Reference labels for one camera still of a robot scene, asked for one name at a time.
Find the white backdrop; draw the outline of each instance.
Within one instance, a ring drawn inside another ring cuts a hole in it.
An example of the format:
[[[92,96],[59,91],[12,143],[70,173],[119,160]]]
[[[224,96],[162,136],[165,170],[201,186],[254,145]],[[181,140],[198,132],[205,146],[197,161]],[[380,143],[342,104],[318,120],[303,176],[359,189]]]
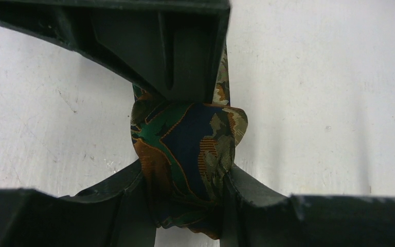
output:
[[[395,0],[232,5],[236,164],[285,195],[395,196]],[[0,188],[74,195],[130,164],[132,103],[100,65],[0,28]],[[219,245],[178,228],[156,242]]]

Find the green fabric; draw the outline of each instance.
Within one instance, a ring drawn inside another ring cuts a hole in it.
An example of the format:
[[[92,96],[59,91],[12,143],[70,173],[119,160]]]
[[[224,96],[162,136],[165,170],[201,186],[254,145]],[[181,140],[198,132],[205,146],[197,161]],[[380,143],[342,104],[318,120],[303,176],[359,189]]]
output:
[[[213,104],[168,102],[133,86],[131,136],[158,227],[187,227],[218,239],[223,176],[247,128],[242,109],[229,105],[226,49]]]

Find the folded fabric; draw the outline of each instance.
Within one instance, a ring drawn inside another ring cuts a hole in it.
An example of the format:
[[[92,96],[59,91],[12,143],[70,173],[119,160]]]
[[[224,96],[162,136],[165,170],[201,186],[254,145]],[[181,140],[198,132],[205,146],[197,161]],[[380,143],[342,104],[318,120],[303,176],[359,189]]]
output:
[[[149,209],[160,227],[187,227],[218,239],[223,176],[247,128],[229,106],[226,49],[213,104],[169,102],[133,86],[131,137],[146,179]]]

